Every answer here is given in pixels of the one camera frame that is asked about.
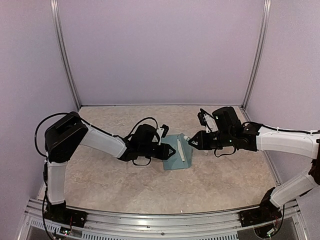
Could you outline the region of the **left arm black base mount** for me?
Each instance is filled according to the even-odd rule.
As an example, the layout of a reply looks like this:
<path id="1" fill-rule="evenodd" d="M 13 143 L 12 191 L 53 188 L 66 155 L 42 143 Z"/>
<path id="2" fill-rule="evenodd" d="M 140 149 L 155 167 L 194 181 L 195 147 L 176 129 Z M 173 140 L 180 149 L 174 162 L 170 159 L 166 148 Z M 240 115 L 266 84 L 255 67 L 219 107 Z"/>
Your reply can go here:
<path id="1" fill-rule="evenodd" d="M 83 228 L 87 220 L 88 213 L 82 210 L 68 208 L 66 201 L 59 204 L 47 203 L 44 211 L 44 218 L 56 223 L 68 225 L 70 227 Z"/>

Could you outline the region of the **small green white glue stick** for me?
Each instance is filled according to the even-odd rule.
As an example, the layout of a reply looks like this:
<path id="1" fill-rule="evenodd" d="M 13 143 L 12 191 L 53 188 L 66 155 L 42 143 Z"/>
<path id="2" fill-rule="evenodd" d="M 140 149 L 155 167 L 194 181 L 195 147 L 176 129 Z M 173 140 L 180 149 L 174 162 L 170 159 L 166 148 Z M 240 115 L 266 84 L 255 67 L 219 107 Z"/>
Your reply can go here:
<path id="1" fill-rule="evenodd" d="M 186 135 L 185 135 L 183 138 L 184 138 L 186 141 L 189 141 L 189 140 L 190 140 L 190 137 L 189 137 L 189 136 L 186 136 Z"/>

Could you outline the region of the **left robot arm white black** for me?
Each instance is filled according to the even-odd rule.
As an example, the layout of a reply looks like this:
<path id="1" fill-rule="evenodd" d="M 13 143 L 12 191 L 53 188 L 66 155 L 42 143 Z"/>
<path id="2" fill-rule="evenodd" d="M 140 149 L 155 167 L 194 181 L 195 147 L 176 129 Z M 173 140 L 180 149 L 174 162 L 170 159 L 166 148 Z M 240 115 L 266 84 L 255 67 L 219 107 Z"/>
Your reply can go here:
<path id="1" fill-rule="evenodd" d="M 61 118 L 44 132 L 45 152 L 40 155 L 45 158 L 47 212 L 61 223 L 70 218 L 65 200 L 66 168 L 79 146 L 107 153 L 123 162 L 134 162 L 139 157 L 166 161 L 176 153 L 170 144 L 162 142 L 169 131 L 165 124 L 152 126 L 140 120 L 123 137 L 89 123 L 75 111 L 52 114 L 41 123 L 57 116 Z"/>

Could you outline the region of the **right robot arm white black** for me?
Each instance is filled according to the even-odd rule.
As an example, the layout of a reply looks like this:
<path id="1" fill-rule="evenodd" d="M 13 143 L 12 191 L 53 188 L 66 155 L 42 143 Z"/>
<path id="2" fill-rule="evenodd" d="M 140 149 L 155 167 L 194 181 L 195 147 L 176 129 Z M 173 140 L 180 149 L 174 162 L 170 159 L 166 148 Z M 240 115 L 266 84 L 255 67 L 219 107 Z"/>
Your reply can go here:
<path id="1" fill-rule="evenodd" d="M 279 208 L 320 185 L 320 132 L 281 129 L 253 121 L 241 122 L 231 106 L 212 113 L 197 114 L 206 129 L 198 131 L 188 144 L 200 151 L 232 147 L 234 151 L 276 151 L 308 157 L 311 168 L 267 191 L 256 210 L 256 218 L 266 222 L 280 217 Z"/>

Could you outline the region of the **teal paper envelope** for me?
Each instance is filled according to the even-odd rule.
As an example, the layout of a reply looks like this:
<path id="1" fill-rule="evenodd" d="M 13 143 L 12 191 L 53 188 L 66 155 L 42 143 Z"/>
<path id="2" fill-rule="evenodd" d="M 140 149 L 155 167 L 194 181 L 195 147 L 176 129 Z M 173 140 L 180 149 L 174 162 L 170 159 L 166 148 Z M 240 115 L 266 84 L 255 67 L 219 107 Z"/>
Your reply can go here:
<path id="1" fill-rule="evenodd" d="M 165 171 L 188 169 L 192 166 L 193 148 L 188 144 L 188 141 L 184 139 L 184 136 L 186 135 L 183 133 L 172 134 L 167 135 L 165 138 L 162 139 L 162 143 L 170 144 L 175 149 L 175 155 L 170 157 L 168 160 L 163 161 L 163 169 Z M 178 152 L 177 139 L 179 139 L 182 144 L 185 157 L 184 162 L 182 162 L 182 159 Z"/>

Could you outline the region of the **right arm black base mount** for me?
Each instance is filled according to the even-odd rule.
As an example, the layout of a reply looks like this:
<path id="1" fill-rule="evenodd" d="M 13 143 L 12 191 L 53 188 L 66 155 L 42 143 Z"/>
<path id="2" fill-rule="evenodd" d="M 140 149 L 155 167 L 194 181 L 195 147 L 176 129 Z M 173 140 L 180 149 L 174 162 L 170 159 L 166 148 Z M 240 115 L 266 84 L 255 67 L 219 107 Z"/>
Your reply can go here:
<path id="1" fill-rule="evenodd" d="M 259 225 L 280 219 L 282 213 L 279 207 L 274 206 L 269 199 L 263 199 L 259 207 L 239 212 L 240 223 L 242 227 Z"/>

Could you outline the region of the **beige lined letter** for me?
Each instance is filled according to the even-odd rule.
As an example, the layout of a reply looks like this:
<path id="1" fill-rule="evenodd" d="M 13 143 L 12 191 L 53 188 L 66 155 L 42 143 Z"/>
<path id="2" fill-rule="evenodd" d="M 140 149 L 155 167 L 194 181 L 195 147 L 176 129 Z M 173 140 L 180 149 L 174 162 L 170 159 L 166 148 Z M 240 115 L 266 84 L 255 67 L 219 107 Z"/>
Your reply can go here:
<path id="1" fill-rule="evenodd" d="M 186 159 L 185 159 L 185 155 L 184 155 L 184 151 L 183 151 L 183 146 L 182 146 L 182 143 L 179 139 L 177 139 L 177 149 L 178 149 L 178 153 L 180 155 L 182 162 L 185 162 Z"/>

